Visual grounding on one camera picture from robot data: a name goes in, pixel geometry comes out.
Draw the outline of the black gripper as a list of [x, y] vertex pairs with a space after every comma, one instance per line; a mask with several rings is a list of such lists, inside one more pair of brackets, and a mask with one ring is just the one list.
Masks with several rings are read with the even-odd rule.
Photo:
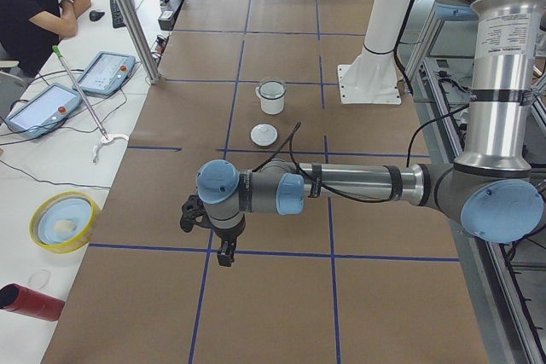
[[218, 264], [221, 267], [231, 267], [235, 262], [235, 245], [237, 239], [246, 227], [245, 221], [239, 221], [235, 226], [230, 228], [214, 229], [215, 235], [221, 240], [221, 246], [217, 251]]

